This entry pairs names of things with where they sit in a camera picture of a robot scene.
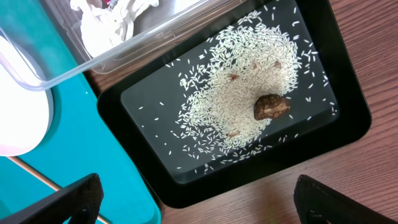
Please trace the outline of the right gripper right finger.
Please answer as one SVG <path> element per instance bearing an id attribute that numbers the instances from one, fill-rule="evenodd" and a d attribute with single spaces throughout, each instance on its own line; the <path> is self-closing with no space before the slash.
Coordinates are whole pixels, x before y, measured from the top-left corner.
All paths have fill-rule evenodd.
<path id="1" fill-rule="evenodd" d="M 297 179 L 294 204 L 301 223 L 397 224 L 307 175 Z"/>

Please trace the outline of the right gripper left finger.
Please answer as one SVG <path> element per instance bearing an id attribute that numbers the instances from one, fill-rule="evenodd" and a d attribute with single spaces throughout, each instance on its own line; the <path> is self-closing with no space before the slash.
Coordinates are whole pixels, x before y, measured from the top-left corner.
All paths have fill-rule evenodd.
<path id="1" fill-rule="evenodd" d="M 1 219 L 1 224 L 95 223 L 103 197 L 100 177 L 92 173 Z"/>

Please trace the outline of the white round plate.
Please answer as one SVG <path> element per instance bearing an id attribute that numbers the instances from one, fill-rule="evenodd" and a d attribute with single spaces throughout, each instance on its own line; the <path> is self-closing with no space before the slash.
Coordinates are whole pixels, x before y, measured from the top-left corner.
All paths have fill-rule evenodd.
<path id="1" fill-rule="evenodd" d="M 36 61 L 20 46 L 1 37 L 1 155 L 19 156 L 43 140 L 53 120 L 50 90 L 30 91 L 15 77 L 43 78 Z"/>

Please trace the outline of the brown food chunk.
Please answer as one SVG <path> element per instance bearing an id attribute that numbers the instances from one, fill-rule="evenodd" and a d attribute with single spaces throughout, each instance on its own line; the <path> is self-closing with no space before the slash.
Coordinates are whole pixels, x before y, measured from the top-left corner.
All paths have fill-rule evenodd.
<path id="1" fill-rule="evenodd" d="M 254 104 L 254 119 L 276 119 L 290 111 L 289 101 L 276 94 L 260 96 Z"/>

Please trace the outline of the white rice grains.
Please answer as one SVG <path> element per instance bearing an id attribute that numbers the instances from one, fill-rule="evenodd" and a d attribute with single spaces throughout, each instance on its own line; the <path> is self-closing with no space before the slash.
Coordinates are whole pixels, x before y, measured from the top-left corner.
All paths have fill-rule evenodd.
<path id="1" fill-rule="evenodd" d="M 242 148 L 258 140 L 263 131 L 292 113 L 291 94 L 299 87 L 299 74 L 314 76 L 317 50 L 298 34 L 299 21 L 282 27 L 275 6 L 254 10 L 205 41 L 188 59 L 165 65 L 174 68 L 183 101 L 172 122 L 172 137 L 185 141 L 182 154 L 193 161 L 232 154 L 244 159 Z M 290 111 L 276 119 L 254 119 L 254 104 L 262 95 L 286 98 Z"/>

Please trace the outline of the white tissue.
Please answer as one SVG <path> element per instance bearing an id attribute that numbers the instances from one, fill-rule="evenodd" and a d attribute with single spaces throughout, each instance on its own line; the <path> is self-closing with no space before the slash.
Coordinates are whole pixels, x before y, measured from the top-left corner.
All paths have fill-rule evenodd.
<path id="1" fill-rule="evenodd" d="M 70 7 L 81 11 L 81 39 L 93 58 L 113 49 L 134 35 L 134 21 L 158 0 L 118 0 L 113 9 L 101 0 L 71 0 Z"/>

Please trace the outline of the red snack wrapper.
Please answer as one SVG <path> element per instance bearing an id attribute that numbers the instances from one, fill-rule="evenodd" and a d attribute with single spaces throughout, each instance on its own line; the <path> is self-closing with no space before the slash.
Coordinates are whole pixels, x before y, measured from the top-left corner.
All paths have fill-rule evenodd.
<path id="1" fill-rule="evenodd" d="M 118 0 L 103 0 L 103 7 L 107 9 L 113 9 L 117 3 Z"/>

